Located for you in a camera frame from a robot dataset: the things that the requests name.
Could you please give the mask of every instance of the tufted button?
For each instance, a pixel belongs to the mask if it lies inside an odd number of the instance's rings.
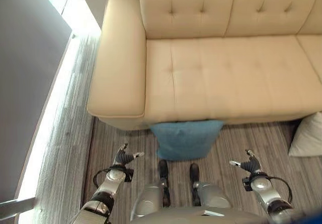
[[[289,11],[291,11],[291,8],[292,8],[292,2],[290,2],[290,4],[287,6],[287,8],[284,9],[284,12],[288,13]]]

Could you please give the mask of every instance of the wooden floor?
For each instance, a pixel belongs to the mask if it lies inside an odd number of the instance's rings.
[[[229,196],[234,207],[264,215],[251,192],[245,192],[242,169],[229,165],[229,160],[246,161],[245,149],[250,148],[260,157],[264,171],[289,182],[293,190],[295,208],[311,211],[322,206],[322,158],[290,158],[287,155],[293,132],[292,123],[263,123],[225,126],[210,153],[199,164],[202,181],[219,185]],[[149,130],[121,131],[95,119],[85,185],[85,200],[95,191],[93,175],[107,168],[120,144],[128,142],[132,152],[144,151],[145,156],[135,160],[132,183],[125,183],[117,198],[112,223],[129,223],[131,208],[145,184],[158,181],[155,154],[157,140]],[[192,161],[168,162],[172,206],[191,206],[188,169]],[[287,198],[287,188],[280,182],[273,184]]]
[[[44,143],[33,223],[68,223],[79,210],[94,120],[86,103],[97,44],[97,38],[80,39],[66,97]]]

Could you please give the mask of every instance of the robotic hand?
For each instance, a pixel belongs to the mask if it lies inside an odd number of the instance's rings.
[[[127,143],[123,144],[116,153],[113,165],[107,169],[98,171],[93,182],[98,188],[90,201],[78,212],[77,216],[71,222],[73,224],[108,224],[109,216],[112,212],[114,200],[117,192],[124,182],[131,182],[133,177],[133,169],[126,168],[126,164],[132,162],[135,158],[144,155],[143,152],[135,154],[127,154],[125,149]],[[98,186],[97,176],[101,173],[106,173],[104,182]]]
[[[261,163],[252,150],[246,150],[249,155],[248,162],[229,161],[233,166],[240,167],[248,172],[250,176],[243,178],[243,185],[246,191],[254,191],[258,202],[269,215],[272,223],[290,223],[303,216],[303,213],[295,212],[291,206],[292,190],[288,183],[279,178],[268,176],[262,171]],[[271,183],[271,179],[283,181],[289,191],[288,200],[284,200]]]

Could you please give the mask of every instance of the sofa seam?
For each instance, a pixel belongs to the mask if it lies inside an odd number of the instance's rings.
[[[310,15],[311,15],[311,13],[312,13],[312,11],[313,11],[313,8],[314,8],[314,6],[315,6],[315,4],[316,4],[316,1],[317,1],[317,0],[314,0],[314,2],[313,2],[313,5],[312,5],[312,7],[311,7],[310,12],[308,12],[306,19],[304,20],[304,22],[303,22],[302,26],[299,28],[299,30],[295,33],[295,35],[298,35],[298,34],[299,34],[299,32],[300,32],[300,31],[302,30],[302,28],[304,27],[304,25],[306,24],[306,22],[307,22],[308,18],[310,17]]]
[[[232,15],[232,8],[233,8],[233,5],[234,5],[234,1],[235,1],[235,0],[231,0],[231,7],[230,7],[229,18],[228,18],[228,22],[227,22],[226,29],[225,29],[225,31],[224,31],[224,33],[223,33],[223,35],[222,35],[223,37],[226,37],[226,33],[227,33],[228,28],[229,28],[229,26],[230,26],[230,19],[231,19],[231,15]]]
[[[170,52],[171,52],[171,66],[172,66],[172,78],[173,78],[173,89],[174,89],[174,110],[175,113],[177,114],[176,111],[176,105],[177,105],[177,89],[176,89],[176,77],[175,77],[175,72],[174,72],[174,61],[173,61],[173,49],[172,49],[172,39],[170,40]]]
[[[126,118],[141,118],[141,117],[145,116],[145,112],[143,112],[140,115],[124,115],[124,116],[122,116],[122,115],[101,115],[101,114],[93,113],[88,108],[87,108],[87,112],[95,117],[108,117],[108,118],[124,118],[124,119],[126,119]]]
[[[196,40],[198,42],[199,60],[200,60],[201,71],[202,71],[202,76],[203,76],[203,84],[204,84],[204,89],[205,89],[205,100],[206,100],[206,105],[207,105],[207,108],[208,108],[209,116],[211,116],[211,110],[210,110],[209,100],[208,100],[208,87],[207,87],[206,77],[205,77],[205,72],[204,72],[204,64],[203,64],[203,60],[202,60],[200,39],[196,39]]]
[[[204,11],[205,0],[202,0],[201,11]],[[202,33],[202,12],[200,13],[200,27],[199,27],[199,37],[201,37]]]
[[[299,44],[299,46],[301,47],[302,51],[304,52],[304,54],[305,54],[305,56],[306,56],[306,58],[307,58],[308,62],[310,63],[310,65],[311,65],[312,69],[314,70],[314,72],[315,72],[315,74],[316,74],[316,76],[317,76],[318,80],[320,81],[320,83],[321,83],[321,85],[322,85],[322,78],[321,78],[321,77],[319,76],[319,74],[317,73],[317,71],[316,71],[316,69],[315,69],[315,67],[314,67],[314,65],[313,65],[313,63],[312,63],[312,61],[311,61],[310,57],[308,57],[308,54],[307,54],[306,50],[304,49],[303,45],[302,45],[302,44],[301,44],[301,42],[299,41],[298,36],[297,36],[297,35],[295,35],[295,38],[296,38],[297,43],[298,43],[298,44]]]

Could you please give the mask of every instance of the sofa base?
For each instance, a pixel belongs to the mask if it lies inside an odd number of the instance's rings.
[[[310,114],[298,113],[294,115],[280,115],[269,117],[254,117],[254,118],[236,118],[236,119],[216,119],[223,120],[227,125],[234,124],[246,124],[246,123],[263,123],[263,122],[277,122],[277,121],[291,121],[299,118],[303,118]],[[121,130],[145,130],[149,129],[149,126],[155,123],[148,123],[144,118],[136,119],[122,119],[122,118],[99,118],[102,122],[107,123],[113,127]]]

